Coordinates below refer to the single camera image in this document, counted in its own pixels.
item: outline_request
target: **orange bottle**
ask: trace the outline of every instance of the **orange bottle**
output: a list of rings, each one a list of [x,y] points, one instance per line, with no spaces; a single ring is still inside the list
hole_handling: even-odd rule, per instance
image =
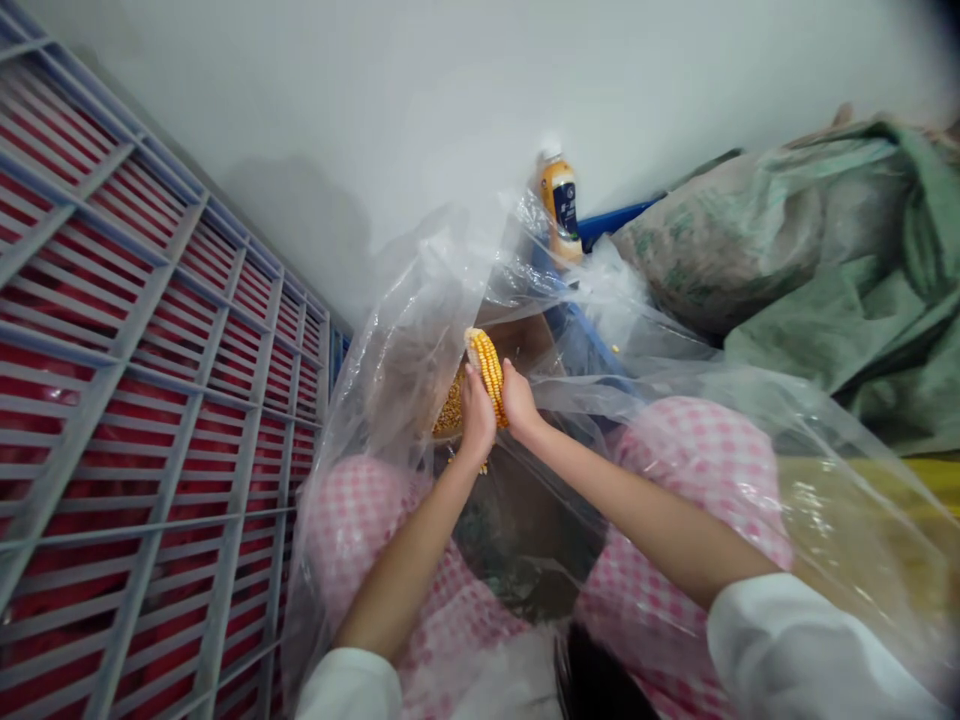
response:
[[[550,232],[550,251],[568,263],[583,259],[580,232],[577,228],[577,186],[573,168],[563,159],[560,141],[549,138],[543,146],[543,174],[540,176],[540,196],[547,212],[557,222],[557,228],[566,233]]]

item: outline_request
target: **dark hair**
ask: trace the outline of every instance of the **dark hair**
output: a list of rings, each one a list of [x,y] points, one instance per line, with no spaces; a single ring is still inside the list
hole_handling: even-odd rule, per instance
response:
[[[566,639],[557,638],[553,666],[564,720],[659,718],[623,663],[579,623],[570,623]]]

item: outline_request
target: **pink checkered pants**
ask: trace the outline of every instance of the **pink checkered pants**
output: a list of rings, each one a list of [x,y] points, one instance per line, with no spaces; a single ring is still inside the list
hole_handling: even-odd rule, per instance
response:
[[[660,400],[623,433],[613,458],[790,567],[770,439],[742,415],[694,398]],[[332,628],[430,487],[429,478],[365,456],[310,483],[301,503],[305,554]],[[706,614],[612,527],[574,617],[620,658],[661,716],[732,716],[707,651]],[[484,651],[529,629],[470,572],[451,540],[399,668],[404,717],[449,717]]]

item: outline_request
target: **white wall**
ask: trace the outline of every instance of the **white wall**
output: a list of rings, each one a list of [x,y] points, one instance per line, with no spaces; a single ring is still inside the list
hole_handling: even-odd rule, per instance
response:
[[[580,215],[851,100],[960,114],[915,0],[35,0],[174,149],[357,323],[369,255],[522,183],[556,130]]]

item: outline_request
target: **hand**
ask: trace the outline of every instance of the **hand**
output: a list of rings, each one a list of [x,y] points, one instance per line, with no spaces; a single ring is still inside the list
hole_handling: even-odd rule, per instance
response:
[[[546,424],[533,402],[530,383],[508,359],[503,361],[503,410],[510,421],[510,434],[520,442],[526,442],[538,427]]]
[[[460,384],[460,415],[463,418],[463,442],[457,458],[475,464],[479,469],[486,462],[497,436],[497,416],[493,401],[483,386],[483,378],[469,363]]]

